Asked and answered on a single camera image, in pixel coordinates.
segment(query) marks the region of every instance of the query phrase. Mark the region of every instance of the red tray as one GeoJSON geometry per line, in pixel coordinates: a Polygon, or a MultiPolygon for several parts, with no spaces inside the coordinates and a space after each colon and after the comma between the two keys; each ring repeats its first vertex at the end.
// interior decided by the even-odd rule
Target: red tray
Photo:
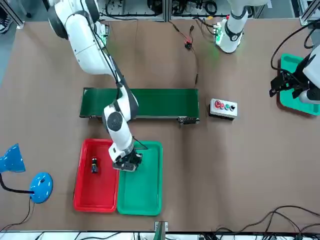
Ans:
{"type": "Polygon", "coordinates": [[[110,139],[84,140],[73,196],[75,210],[98,213],[116,210],[119,171],[112,167],[108,151],[112,143],[110,139]],[[97,158],[98,173],[91,173],[92,158],[97,158]]]}

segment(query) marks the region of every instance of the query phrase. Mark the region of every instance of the lamp shade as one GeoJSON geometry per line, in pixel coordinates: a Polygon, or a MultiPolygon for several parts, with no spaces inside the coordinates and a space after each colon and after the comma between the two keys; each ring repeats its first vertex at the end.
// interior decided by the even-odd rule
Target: lamp shade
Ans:
{"type": "Polygon", "coordinates": [[[0,157],[0,173],[6,171],[15,173],[26,171],[18,143],[10,147],[5,154],[0,157]]]}

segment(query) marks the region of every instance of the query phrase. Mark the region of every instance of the brown table surface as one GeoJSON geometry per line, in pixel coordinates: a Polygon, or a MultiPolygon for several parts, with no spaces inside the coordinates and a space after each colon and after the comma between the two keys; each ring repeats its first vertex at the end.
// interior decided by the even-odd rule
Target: brown table surface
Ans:
{"type": "MultiPolygon", "coordinates": [[[[139,140],[163,145],[162,212],[157,217],[74,210],[81,144],[85,138],[110,138],[99,120],[79,118],[83,87],[115,84],[110,76],[83,72],[69,42],[47,22],[28,22],[17,31],[0,88],[0,153],[19,143],[26,172],[3,177],[9,187],[28,189],[37,172],[47,171],[54,187],[30,220],[13,229],[152,231],[155,221],[167,221],[170,231],[214,231],[220,225],[239,230],[279,205],[320,212],[320,121],[282,111],[269,97],[270,80],[277,74],[270,68],[272,53],[300,22],[249,20],[234,54],[220,52],[194,20],[175,23],[186,35],[195,26],[200,123],[129,124],[139,140]],[[213,97],[237,102],[238,117],[233,122],[208,117],[206,105],[213,97]]],[[[121,21],[111,26],[108,48],[131,88],[194,87],[195,57],[170,23],[121,21]]],[[[297,34],[280,52],[306,56],[306,35],[297,34]]],[[[28,196],[0,189],[1,227],[22,220],[27,209],[28,196]]],[[[319,220],[301,210],[283,212],[301,226],[319,220]]],[[[248,231],[265,228],[260,224],[248,231]]],[[[294,231],[279,216],[270,230],[294,231]]]]}

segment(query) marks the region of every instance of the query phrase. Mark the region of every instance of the blue desk lamp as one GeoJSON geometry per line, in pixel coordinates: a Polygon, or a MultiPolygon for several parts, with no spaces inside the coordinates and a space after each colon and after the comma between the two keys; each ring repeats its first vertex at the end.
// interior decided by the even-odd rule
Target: blue desk lamp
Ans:
{"type": "Polygon", "coordinates": [[[31,200],[35,204],[45,202],[51,195],[53,190],[53,180],[49,173],[39,172],[31,181],[29,191],[16,190],[7,187],[2,179],[2,173],[10,171],[15,173],[22,173],[26,171],[24,161],[22,159],[19,144],[15,144],[6,151],[4,156],[0,157],[0,185],[9,192],[18,194],[30,194],[31,200]]]}

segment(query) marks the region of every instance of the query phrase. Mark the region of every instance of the metal frame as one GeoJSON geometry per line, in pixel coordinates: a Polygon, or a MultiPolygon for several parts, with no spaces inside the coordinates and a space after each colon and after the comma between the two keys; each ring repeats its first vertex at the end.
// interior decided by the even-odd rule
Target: metal frame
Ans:
{"type": "Polygon", "coordinates": [[[13,21],[17,24],[19,29],[24,27],[25,21],[23,21],[18,14],[11,8],[7,0],[0,0],[0,6],[4,9],[4,11],[12,17],[13,21]]]}
{"type": "Polygon", "coordinates": [[[300,17],[300,22],[302,26],[308,24],[308,21],[313,21],[318,19],[320,16],[313,16],[317,9],[320,7],[320,0],[313,0],[309,5],[307,0],[298,1],[301,12],[303,13],[300,17]]]}

